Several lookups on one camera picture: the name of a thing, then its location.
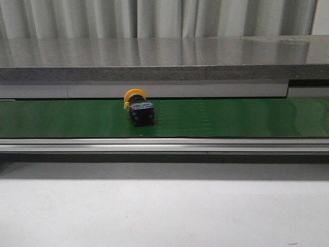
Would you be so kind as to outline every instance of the white curtain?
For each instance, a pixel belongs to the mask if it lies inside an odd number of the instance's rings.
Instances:
[[[310,34],[316,0],[0,0],[0,38]]]

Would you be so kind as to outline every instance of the conveyor belt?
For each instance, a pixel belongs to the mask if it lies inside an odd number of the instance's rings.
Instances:
[[[122,100],[1,101],[0,151],[329,151],[329,99],[152,102],[134,127]]]

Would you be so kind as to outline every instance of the gray countertop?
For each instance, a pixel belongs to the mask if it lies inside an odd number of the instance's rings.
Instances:
[[[329,36],[0,40],[0,81],[329,79]]]

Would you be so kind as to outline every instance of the white table surface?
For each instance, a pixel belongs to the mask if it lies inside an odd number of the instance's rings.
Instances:
[[[0,167],[3,247],[329,246],[326,164]]]

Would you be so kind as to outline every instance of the green conveyor belt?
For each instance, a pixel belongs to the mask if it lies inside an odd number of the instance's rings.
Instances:
[[[3,137],[329,137],[329,99],[152,100],[134,127],[123,100],[0,101]]]

